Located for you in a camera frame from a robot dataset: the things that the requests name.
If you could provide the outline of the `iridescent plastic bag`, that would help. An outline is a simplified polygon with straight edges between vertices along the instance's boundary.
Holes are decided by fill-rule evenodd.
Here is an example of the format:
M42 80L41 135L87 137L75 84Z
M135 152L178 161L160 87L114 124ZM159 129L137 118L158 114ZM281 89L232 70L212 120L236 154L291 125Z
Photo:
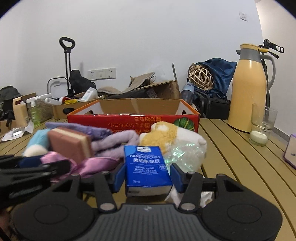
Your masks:
M172 164L177 164L183 172L198 171L206 157L207 144L200 145L187 141L180 141L173 144L163 154L163 158L170 171Z

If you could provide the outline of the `lilac fleece cloth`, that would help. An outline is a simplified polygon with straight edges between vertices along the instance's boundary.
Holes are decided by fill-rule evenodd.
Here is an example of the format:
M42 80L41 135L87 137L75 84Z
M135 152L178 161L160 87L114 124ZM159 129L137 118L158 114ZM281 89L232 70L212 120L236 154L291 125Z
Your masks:
M93 141L91 147L96 157L120 159L125 156L124 146L137 146L139 135L134 130L117 132L103 140Z

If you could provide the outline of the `blue handkerchief tissue pack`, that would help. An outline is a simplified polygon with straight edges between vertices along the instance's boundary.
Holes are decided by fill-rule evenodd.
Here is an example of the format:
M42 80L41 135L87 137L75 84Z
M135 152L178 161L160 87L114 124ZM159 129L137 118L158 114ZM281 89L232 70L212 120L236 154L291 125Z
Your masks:
M125 146L126 196L166 195L172 187L158 146Z

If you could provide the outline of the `light blue plush toy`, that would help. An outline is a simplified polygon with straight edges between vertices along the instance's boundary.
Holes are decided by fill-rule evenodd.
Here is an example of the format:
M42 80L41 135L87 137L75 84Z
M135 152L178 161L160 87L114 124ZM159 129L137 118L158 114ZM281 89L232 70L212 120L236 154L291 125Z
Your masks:
M33 157L33 156L41 156L45 155L49 151L49 139L48 132L50 129L46 128L43 130L38 130L33 135L33 137L29 140L29 143L24 150L22 156L23 157Z

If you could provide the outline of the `pink sponge block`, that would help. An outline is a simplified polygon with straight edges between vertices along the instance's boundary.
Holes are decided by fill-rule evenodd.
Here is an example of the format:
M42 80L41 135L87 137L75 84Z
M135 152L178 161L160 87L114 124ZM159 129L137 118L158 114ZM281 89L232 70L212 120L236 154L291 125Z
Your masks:
M54 152L72 159L76 164L93 157L91 137L68 128L54 128L48 132L48 139Z

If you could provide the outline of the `purple knitted pouch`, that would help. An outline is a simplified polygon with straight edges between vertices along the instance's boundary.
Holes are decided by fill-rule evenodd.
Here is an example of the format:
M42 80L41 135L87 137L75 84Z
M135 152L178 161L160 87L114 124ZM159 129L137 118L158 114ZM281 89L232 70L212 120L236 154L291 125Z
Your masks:
M109 135L112 135L112 131L107 128L97 128L93 126L84 126L77 123L58 123L58 122L47 122L46 127L49 129L54 128L67 128L73 131L87 134L93 141L102 140Z

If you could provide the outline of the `white and orange plush toy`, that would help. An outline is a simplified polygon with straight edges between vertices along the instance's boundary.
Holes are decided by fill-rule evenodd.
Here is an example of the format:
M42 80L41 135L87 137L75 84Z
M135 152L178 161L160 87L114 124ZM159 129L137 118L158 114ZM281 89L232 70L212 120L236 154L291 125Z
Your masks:
M149 133L139 136L140 146L158 146L162 154L167 153L173 145L181 144L195 144L203 152L207 150L207 142L201 135L165 121L152 124Z

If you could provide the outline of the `green spray bottle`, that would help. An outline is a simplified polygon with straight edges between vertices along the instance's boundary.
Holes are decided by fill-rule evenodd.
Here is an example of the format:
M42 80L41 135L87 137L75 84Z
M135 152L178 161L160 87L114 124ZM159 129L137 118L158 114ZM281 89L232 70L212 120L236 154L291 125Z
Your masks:
M39 96L27 99L27 105L28 105L29 113L31 116L31 120L34 124L34 127L37 127L40 125L40 112L37 105L37 100L39 99L40 99Z

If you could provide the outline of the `clear cereal container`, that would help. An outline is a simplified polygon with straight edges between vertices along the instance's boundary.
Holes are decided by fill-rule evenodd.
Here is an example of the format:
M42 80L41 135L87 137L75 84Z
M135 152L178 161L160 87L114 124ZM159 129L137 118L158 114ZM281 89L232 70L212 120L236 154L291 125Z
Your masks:
M52 106L45 102L46 98L51 98L51 94L44 94L35 97L35 103L39 111L39 120L41 123L51 119L53 117Z

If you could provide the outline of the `blue water bottle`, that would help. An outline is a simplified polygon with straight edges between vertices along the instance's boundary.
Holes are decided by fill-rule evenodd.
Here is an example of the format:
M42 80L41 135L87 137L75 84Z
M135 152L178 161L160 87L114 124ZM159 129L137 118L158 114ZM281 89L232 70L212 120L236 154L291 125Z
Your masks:
M187 82L181 91L181 99L187 102L189 105L192 105L194 100L194 93L194 85L190 82Z

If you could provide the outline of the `black backpack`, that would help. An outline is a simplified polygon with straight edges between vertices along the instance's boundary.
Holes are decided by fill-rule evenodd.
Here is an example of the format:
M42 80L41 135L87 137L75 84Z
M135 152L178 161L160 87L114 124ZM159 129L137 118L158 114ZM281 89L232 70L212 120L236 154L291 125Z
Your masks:
M1 95L1 121L6 120L6 127L11 127L12 121L15 119L13 112L13 100L22 95L13 86L3 87Z

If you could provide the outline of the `glass candle jar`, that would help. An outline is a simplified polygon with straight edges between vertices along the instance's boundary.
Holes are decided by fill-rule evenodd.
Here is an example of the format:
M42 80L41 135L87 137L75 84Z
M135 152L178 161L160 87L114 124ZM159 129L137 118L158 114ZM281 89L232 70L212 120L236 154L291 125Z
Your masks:
M278 111L256 103L252 105L251 131L249 140L258 146L265 146L273 130Z

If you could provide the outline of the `purple tissue box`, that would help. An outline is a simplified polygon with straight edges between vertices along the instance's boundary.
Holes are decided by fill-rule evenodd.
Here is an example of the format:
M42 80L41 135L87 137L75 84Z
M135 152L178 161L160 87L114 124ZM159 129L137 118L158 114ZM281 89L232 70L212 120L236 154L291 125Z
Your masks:
M296 169L296 134L292 134L285 150L284 160Z

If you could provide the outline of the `woven rattan ball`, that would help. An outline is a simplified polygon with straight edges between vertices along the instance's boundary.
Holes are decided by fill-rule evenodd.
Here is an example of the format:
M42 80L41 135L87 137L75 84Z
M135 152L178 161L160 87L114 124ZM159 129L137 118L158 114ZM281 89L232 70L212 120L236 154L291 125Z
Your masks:
M192 64L189 67L188 80L201 90L210 90L214 85L211 73L201 64Z

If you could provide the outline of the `white wall socket strip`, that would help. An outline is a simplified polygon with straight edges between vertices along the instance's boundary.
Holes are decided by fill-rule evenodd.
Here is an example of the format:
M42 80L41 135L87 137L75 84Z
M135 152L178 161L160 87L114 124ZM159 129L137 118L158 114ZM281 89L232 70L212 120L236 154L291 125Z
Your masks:
M87 73L87 78L90 80L115 79L116 68L114 67L114 68L89 70Z

